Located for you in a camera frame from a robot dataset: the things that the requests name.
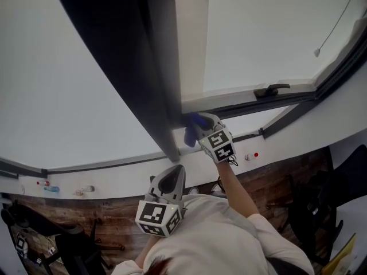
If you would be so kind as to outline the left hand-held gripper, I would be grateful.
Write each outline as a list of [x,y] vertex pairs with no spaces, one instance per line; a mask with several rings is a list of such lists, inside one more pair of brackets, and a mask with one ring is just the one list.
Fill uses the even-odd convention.
[[142,232],[169,237],[183,220],[186,208],[182,200],[186,183],[183,165],[170,167],[150,183],[149,193],[139,201],[135,223]]

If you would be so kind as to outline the black office chair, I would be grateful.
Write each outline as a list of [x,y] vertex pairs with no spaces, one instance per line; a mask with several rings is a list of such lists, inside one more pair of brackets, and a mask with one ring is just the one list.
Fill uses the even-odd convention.
[[[295,183],[287,175],[292,202],[283,205],[266,205],[267,209],[287,208],[287,219],[278,232],[291,226],[308,258],[322,266],[328,264],[333,243],[339,236],[343,221],[336,223],[337,207],[367,195],[367,146],[360,145],[336,169],[319,171],[306,183]],[[327,255],[316,252],[316,232],[327,233]]]
[[100,218],[94,219],[90,234],[86,234],[79,224],[56,223],[25,205],[14,202],[1,210],[1,218],[8,226],[32,229],[44,237],[55,237],[56,252],[46,258],[40,254],[41,265],[48,275],[53,275],[51,263],[61,259],[69,275],[106,275],[113,265],[103,259],[102,250],[124,251],[124,246],[103,246],[95,238],[96,227],[102,224]]

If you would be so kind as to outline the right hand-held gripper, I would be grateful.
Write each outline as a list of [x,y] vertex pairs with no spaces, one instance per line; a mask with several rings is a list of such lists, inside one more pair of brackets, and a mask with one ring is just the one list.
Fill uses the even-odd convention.
[[204,152],[215,163],[221,163],[233,157],[236,151],[232,135],[226,125],[214,114],[202,112],[198,115],[200,123],[193,123],[192,127],[196,140],[199,141],[199,145]]

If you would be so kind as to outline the person's white sweatshirt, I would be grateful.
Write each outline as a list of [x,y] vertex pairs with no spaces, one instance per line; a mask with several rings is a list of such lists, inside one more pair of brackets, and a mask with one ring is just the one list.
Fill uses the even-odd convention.
[[141,269],[133,260],[116,265],[111,275],[269,275],[266,257],[314,269],[305,253],[260,214],[246,218],[224,198],[183,197],[187,212],[171,236],[148,252]]

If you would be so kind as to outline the blue cleaning cloth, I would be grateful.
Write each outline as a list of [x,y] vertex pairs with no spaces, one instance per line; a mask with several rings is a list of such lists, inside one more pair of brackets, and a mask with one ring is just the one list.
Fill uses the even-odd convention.
[[204,118],[199,113],[191,112],[185,118],[185,135],[184,143],[193,148],[198,140],[198,135],[196,132],[196,126],[199,128],[207,128],[208,124]]

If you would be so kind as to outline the yellow cardboard box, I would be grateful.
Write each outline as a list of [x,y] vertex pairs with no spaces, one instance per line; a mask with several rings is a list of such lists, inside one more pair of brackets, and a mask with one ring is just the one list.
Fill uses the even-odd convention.
[[354,233],[338,254],[321,270],[321,275],[346,275],[353,261],[353,248],[356,242]]

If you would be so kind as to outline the white patterned device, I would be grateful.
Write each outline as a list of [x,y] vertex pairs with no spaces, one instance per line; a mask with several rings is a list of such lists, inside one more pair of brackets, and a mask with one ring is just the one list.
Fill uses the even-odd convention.
[[15,249],[22,258],[28,257],[28,243],[26,238],[20,233],[18,233],[16,236]]

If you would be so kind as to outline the person's right forearm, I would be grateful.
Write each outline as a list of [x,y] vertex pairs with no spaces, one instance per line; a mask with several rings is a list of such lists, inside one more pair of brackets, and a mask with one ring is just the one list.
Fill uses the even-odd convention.
[[227,162],[216,163],[218,175],[231,208],[248,218],[259,211]]

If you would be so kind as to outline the person's left forearm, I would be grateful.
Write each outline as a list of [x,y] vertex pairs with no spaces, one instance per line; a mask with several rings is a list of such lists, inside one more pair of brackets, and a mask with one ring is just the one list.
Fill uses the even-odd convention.
[[140,254],[137,256],[137,258],[135,259],[135,263],[141,268],[143,269],[143,264],[144,261],[146,259],[146,256],[148,254],[148,252],[151,250],[151,248],[161,240],[161,237],[159,236],[154,236],[151,235],[150,238],[148,239],[146,245],[144,246],[143,250],[140,252]]

